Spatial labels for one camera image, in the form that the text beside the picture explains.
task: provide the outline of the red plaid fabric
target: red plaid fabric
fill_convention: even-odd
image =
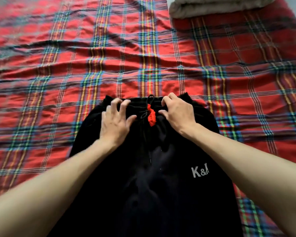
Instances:
[[[208,108],[222,135],[296,162],[296,18],[284,0],[185,20],[166,0],[0,0],[0,194],[64,161],[105,95],[169,92]],[[235,191],[246,236],[283,235]]]

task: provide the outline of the sweatpants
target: sweatpants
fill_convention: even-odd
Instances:
[[[219,133],[213,114],[192,101],[195,120]],[[70,156],[99,138],[106,96],[83,121]],[[90,175],[49,236],[243,236],[233,183],[200,147],[160,114],[162,97],[132,98],[137,115],[124,143]],[[150,126],[147,104],[156,112]]]

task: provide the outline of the folded towel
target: folded towel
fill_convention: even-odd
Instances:
[[[167,0],[173,18],[226,13],[264,7],[274,0]]]

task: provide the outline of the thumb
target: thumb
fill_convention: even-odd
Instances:
[[[129,128],[132,125],[132,123],[136,120],[136,118],[137,118],[137,115],[132,115],[128,117],[126,120],[126,126]]]
[[[169,113],[166,110],[159,110],[158,113],[163,115],[166,119],[169,117]]]

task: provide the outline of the person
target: person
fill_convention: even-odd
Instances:
[[[136,119],[126,119],[129,103],[111,102],[102,113],[100,138],[86,150],[0,196],[0,237],[48,234],[88,176],[125,140]],[[296,236],[296,163],[209,131],[195,122],[192,105],[174,93],[162,105],[168,111],[159,113],[174,130],[210,155],[284,233]]]

